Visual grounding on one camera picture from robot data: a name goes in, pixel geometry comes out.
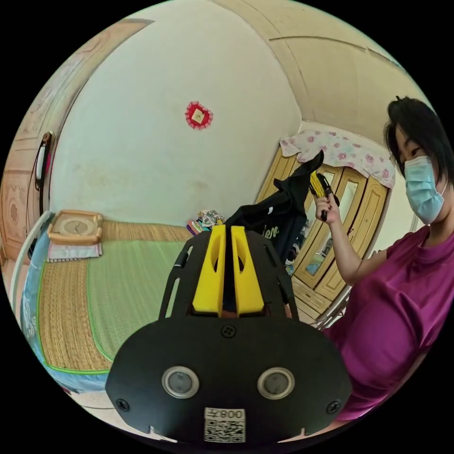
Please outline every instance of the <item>bed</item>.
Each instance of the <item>bed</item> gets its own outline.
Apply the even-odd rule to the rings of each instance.
[[[20,328],[59,385],[76,393],[101,391],[121,344],[157,319],[168,273],[192,235],[184,227],[105,221],[101,257],[48,263],[52,217],[45,212],[23,244],[10,301],[16,301],[20,264],[37,237]]]

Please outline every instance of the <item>screw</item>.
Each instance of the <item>screw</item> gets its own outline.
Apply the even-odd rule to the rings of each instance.
[[[129,404],[125,399],[117,399],[116,404],[121,411],[129,411]]]
[[[328,407],[326,407],[326,412],[329,415],[332,415],[332,414],[336,413],[337,411],[339,411],[339,408],[341,408],[340,401],[333,401],[328,405]]]
[[[224,325],[222,328],[221,328],[221,334],[227,338],[227,339],[231,339],[232,337],[235,337],[235,334],[236,334],[236,328],[232,325]]]

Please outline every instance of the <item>woman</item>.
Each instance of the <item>woman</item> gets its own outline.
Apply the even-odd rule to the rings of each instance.
[[[385,142],[425,226],[361,260],[333,197],[316,201],[317,219],[328,213],[339,272],[352,286],[345,315],[323,331],[341,352],[353,387],[335,427],[367,413],[411,375],[454,300],[453,149],[423,102],[397,98],[388,116]]]

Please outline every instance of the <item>woven mat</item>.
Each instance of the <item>woven mat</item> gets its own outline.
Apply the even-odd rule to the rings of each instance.
[[[80,373],[110,368],[111,361],[99,351],[94,341],[87,299],[87,266],[107,258],[109,242],[148,240],[183,243],[191,237],[185,227],[105,221],[102,257],[45,263],[38,300],[38,323],[47,364],[56,369]]]
[[[111,241],[88,262],[88,311],[98,349],[112,359],[138,329],[157,320],[168,275],[184,242]]]

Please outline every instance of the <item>face mask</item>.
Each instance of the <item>face mask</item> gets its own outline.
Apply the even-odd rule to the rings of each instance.
[[[428,225],[440,214],[444,203],[443,192],[437,191],[430,158],[421,156],[405,163],[405,186],[411,209]]]

